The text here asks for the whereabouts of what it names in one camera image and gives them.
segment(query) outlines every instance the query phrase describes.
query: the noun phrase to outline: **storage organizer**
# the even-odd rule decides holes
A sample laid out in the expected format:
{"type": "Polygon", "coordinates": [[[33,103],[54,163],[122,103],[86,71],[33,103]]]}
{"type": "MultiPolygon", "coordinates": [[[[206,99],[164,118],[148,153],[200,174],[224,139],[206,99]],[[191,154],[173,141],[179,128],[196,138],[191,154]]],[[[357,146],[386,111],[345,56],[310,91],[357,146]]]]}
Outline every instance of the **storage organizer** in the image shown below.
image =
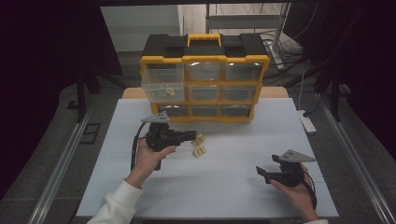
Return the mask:
{"type": "Polygon", "coordinates": [[[269,58],[258,34],[150,35],[140,64],[153,114],[233,122],[253,119],[269,58]]]}

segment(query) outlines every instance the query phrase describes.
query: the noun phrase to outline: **white table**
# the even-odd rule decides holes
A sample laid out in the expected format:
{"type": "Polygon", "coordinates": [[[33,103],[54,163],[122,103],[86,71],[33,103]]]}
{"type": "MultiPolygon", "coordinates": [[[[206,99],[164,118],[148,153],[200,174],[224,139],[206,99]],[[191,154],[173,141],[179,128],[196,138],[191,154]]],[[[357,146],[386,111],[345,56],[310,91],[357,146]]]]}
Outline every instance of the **white table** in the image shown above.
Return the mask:
{"type": "MultiPolygon", "coordinates": [[[[151,115],[147,100],[119,100],[105,142],[77,216],[90,217],[103,196],[129,174],[131,148],[140,120],[151,115]]],[[[170,123],[177,131],[206,136],[206,154],[195,158],[190,142],[163,160],[162,169],[146,181],[136,205],[142,218],[280,218],[297,217],[287,198],[256,173],[256,165],[278,172],[271,155],[288,149],[315,157],[293,101],[260,99],[251,122],[170,123]]],[[[338,217],[316,162],[305,166],[317,189],[318,215],[338,217]]]]}

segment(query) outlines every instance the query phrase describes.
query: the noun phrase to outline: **white sleeve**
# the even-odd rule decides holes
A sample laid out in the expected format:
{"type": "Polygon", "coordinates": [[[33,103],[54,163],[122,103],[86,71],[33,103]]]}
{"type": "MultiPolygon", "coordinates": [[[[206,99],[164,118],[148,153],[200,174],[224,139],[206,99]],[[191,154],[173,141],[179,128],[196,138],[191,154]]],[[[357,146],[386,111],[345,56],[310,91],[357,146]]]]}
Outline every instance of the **white sleeve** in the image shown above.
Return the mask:
{"type": "Polygon", "coordinates": [[[134,206],[142,193],[142,189],[137,189],[122,180],[116,191],[105,196],[105,204],[88,223],[131,223],[134,206]]]}
{"type": "Polygon", "coordinates": [[[305,222],[304,224],[329,224],[329,221],[326,219],[321,219],[316,221],[305,222]]]}

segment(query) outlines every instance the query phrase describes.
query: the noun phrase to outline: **dark background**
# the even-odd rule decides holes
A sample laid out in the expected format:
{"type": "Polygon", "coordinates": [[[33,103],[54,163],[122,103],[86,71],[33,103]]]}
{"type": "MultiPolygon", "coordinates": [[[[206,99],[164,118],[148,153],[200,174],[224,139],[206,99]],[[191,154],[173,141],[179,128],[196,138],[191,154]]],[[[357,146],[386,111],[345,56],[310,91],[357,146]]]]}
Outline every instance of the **dark background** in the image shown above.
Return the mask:
{"type": "MultiPolygon", "coordinates": [[[[283,32],[298,35],[309,23],[315,4],[291,4],[283,32]]],[[[312,22],[295,40],[304,46],[310,59],[325,60],[357,7],[364,10],[337,55],[332,72],[350,88],[347,100],[354,112],[396,159],[396,3],[319,2],[312,22]]]]}
{"type": "Polygon", "coordinates": [[[47,130],[62,89],[95,66],[121,75],[99,7],[37,2],[0,6],[0,197],[47,130]]]}

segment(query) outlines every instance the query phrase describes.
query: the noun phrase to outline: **wrist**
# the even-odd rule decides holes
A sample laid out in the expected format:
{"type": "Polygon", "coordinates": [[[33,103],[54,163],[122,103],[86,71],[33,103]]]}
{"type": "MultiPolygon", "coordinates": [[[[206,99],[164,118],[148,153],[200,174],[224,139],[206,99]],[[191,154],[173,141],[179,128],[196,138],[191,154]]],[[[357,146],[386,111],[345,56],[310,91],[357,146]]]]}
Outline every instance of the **wrist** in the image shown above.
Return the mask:
{"type": "Polygon", "coordinates": [[[319,220],[318,214],[313,207],[299,209],[299,213],[304,222],[319,220]]]}
{"type": "Polygon", "coordinates": [[[145,182],[146,178],[142,172],[140,172],[138,169],[133,169],[131,173],[126,177],[125,182],[127,182],[129,185],[137,188],[137,189],[142,189],[142,185],[145,182]]]}

